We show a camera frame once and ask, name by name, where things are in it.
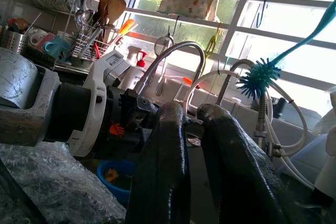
faucet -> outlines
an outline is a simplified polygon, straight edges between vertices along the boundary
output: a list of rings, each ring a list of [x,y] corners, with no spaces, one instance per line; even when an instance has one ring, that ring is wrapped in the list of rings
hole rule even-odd
[[[164,58],[166,58],[173,51],[179,50],[179,49],[181,49],[183,47],[187,47],[187,46],[192,46],[192,47],[196,48],[198,50],[199,56],[201,58],[200,63],[198,65],[198,68],[197,68],[197,70],[195,72],[194,80],[193,80],[193,81],[196,81],[202,75],[202,72],[204,70],[204,66],[205,66],[204,51],[203,51],[203,48],[199,44],[197,44],[196,42],[185,41],[185,42],[181,42],[181,43],[175,44],[174,46],[168,48],[162,54],[160,54],[159,56],[157,56],[157,58],[153,61],[153,63],[148,67],[146,73],[142,76],[142,78],[135,85],[134,91],[138,95],[142,95],[142,93],[147,88],[147,86],[149,84],[149,81],[151,80],[152,75],[155,74],[155,70],[158,67],[158,65],[161,62],[161,60],[163,60]]]
[[[232,71],[232,72],[235,71],[242,64],[246,64],[249,67],[253,67],[254,66],[253,61],[248,60],[248,59],[241,59],[241,60],[236,61],[231,66],[230,71]],[[222,100],[223,100],[224,94],[225,94],[225,92],[227,90],[227,87],[228,87],[228,85],[230,83],[230,79],[231,79],[231,76],[227,75],[227,77],[225,78],[224,84],[223,84],[222,88],[220,89],[220,92],[219,92],[218,98],[217,98],[217,102],[216,102],[216,104],[219,105],[219,106],[222,105]]]

spray bottle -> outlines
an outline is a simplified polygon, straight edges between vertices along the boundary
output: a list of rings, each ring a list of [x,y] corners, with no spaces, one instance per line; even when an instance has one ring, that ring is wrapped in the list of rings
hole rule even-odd
[[[136,83],[141,79],[141,77],[145,74],[146,70],[144,69],[145,61],[143,58],[147,55],[146,52],[139,50],[137,57],[136,66],[132,66],[127,71],[126,76],[121,81],[119,88],[122,90],[134,89]]]

window frame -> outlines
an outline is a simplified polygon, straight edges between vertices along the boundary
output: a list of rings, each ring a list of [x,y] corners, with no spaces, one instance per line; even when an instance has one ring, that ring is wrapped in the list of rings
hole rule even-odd
[[[263,31],[263,30],[257,29],[255,27],[255,22],[251,22],[251,20],[254,20],[256,18],[256,15],[259,9],[262,8],[264,0],[236,0],[236,1],[237,1],[236,8],[235,8],[230,24],[222,23],[219,27],[222,30],[226,30],[226,36],[224,37],[219,53],[213,53],[210,57],[211,60],[218,62],[218,59],[220,58],[220,62],[226,62],[228,58],[227,55],[229,54],[228,52],[230,50],[229,48],[230,43],[234,37],[235,32],[240,32],[240,33],[244,33],[248,35],[264,36],[268,38],[280,39],[280,40],[295,42],[295,43],[304,39],[302,37],[290,36],[286,34],[274,33],[274,32]],[[154,18],[159,18],[163,20],[172,20],[172,21],[175,21],[176,19],[176,15],[166,15],[166,14],[161,14],[161,13],[157,13],[153,11],[136,9],[134,8],[135,0],[126,0],[126,2],[128,3],[128,6],[125,10],[125,16],[123,20],[126,20],[127,16],[131,14],[147,16],[147,17],[154,17]],[[288,6],[322,8],[322,9],[326,9],[331,4],[330,1],[319,1],[319,0],[267,0],[267,2],[274,3],[274,4],[284,4]],[[251,3],[259,3],[259,7],[256,10],[251,10],[251,6],[252,6]],[[181,16],[179,18],[179,22],[189,23],[189,24],[194,24],[194,25],[199,25],[199,26],[204,26],[204,27],[210,27],[210,28],[217,28],[218,26],[217,22],[189,18],[189,17],[184,17],[184,16]],[[252,25],[250,27],[245,27],[244,24],[247,24],[247,23],[250,23],[250,24],[252,23]],[[143,40],[151,44],[154,44],[155,41],[157,40],[157,38],[147,36],[144,34],[135,33],[135,32],[130,32],[127,34],[127,36],[133,39]],[[307,45],[336,50],[336,43],[333,43],[333,42],[312,40],[309,43],[307,43]],[[185,48],[182,48],[180,51],[198,55],[197,50],[192,47],[185,47]],[[234,64],[237,60],[238,59],[229,57],[228,64],[229,65]],[[181,68],[173,66],[173,65],[169,65],[168,67],[171,69],[178,69],[179,72],[181,71]],[[187,75],[190,75],[192,71],[185,70],[185,73]],[[300,76],[298,74],[285,72],[285,71],[281,72],[280,79],[289,81],[292,83],[300,84],[303,86],[308,86],[311,88],[323,90],[323,91],[326,91],[329,88],[336,86],[336,83],[320,81],[320,80]]]

window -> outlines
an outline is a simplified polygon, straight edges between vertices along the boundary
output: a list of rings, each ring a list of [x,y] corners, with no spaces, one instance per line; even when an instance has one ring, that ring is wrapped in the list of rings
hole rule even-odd
[[[208,66],[217,69],[228,58],[228,64],[237,59],[273,58],[294,43],[309,35],[319,22],[324,10],[333,0],[267,0],[260,26],[264,0],[219,0],[217,17],[222,22],[222,34]],[[129,0],[127,17],[132,16],[139,24],[129,35],[129,42],[139,41],[150,48],[157,38],[166,35],[168,26],[175,24],[176,16],[157,13],[161,0]],[[193,40],[203,48],[215,34],[218,22],[181,17],[174,35],[175,42]],[[325,114],[328,96],[325,91],[336,85],[336,21],[334,20],[309,45],[303,46],[281,62],[282,76],[278,81],[298,104]],[[192,76],[198,65],[197,54],[192,49],[182,49],[169,59],[169,68],[179,74]],[[216,91],[221,83],[213,87]]]

